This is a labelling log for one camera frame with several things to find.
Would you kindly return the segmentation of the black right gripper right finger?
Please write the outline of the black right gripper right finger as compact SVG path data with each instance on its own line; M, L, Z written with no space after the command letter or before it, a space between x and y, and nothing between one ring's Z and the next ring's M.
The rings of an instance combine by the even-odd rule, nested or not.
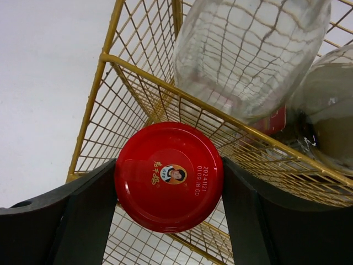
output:
M223 158L222 200L236 264L351 264L352 207L315 203Z

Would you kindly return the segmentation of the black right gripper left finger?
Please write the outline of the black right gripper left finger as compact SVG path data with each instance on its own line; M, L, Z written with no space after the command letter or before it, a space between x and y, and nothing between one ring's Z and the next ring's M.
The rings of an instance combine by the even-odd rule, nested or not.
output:
M115 160L1 208L1 264L101 264L117 196Z

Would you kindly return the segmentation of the red lid sauce jar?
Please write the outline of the red lid sauce jar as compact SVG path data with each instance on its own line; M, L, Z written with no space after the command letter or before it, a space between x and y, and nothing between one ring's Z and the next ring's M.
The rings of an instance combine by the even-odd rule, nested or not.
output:
M126 213L165 234L202 223L223 188L223 164L214 144L190 125L162 122L135 133L116 160L115 190Z

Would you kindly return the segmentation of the clear oil bottle gold spout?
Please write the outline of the clear oil bottle gold spout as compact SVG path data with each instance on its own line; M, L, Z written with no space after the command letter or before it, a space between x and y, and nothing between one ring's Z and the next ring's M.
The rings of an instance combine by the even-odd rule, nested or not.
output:
M244 123L278 109L324 40L330 1L196 1L178 33L177 88Z

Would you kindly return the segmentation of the black cap vinegar bottle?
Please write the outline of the black cap vinegar bottle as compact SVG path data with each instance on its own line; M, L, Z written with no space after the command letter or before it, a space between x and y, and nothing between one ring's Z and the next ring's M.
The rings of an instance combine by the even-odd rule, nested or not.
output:
M286 105L253 127L351 177L352 45L317 60Z

